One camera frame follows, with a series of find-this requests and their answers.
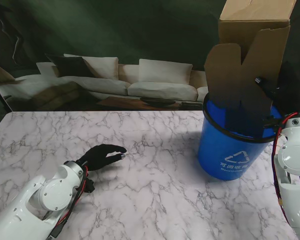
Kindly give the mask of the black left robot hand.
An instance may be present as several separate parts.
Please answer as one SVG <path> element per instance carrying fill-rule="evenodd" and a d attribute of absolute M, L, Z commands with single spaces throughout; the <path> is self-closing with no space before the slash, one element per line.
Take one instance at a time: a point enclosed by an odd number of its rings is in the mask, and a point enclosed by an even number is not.
<path fill-rule="evenodd" d="M 87 168 L 88 171 L 96 171 L 122 160 L 126 152 L 126 148 L 119 145 L 96 145 L 76 160 L 75 163 L 82 169 Z"/>

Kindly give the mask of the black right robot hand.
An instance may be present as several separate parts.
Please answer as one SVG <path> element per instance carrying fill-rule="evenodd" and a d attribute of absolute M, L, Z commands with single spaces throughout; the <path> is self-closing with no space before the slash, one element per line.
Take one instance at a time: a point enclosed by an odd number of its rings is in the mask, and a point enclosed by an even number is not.
<path fill-rule="evenodd" d="M 282 64 L 275 88 L 265 77 L 259 76 L 254 81 L 280 112 L 300 113 L 300 62 Z"/>

